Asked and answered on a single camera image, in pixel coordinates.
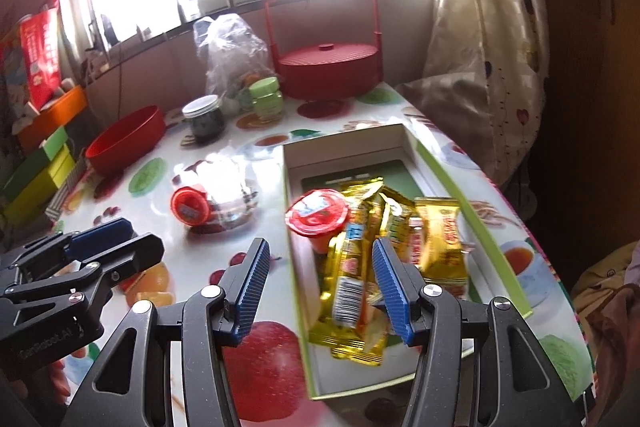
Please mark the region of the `left hand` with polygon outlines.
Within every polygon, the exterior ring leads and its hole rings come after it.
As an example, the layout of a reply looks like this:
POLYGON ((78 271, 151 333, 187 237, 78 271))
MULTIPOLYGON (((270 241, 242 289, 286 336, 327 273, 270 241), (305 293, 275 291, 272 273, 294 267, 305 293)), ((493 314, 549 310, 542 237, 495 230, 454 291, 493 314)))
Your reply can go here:
MULTIPOLYGON (((56 403, 60 404, 65 404, 66 399, 70 397, 70 384, 68 383, 64 369, 65 362, 63 360, 58 360, 50 364, 46 369, 53 388, 53 398, 56 403)), ((22 381, 14 381, 11 386, 21 399, 25 399, 28 396, 27 387, 22 381)))

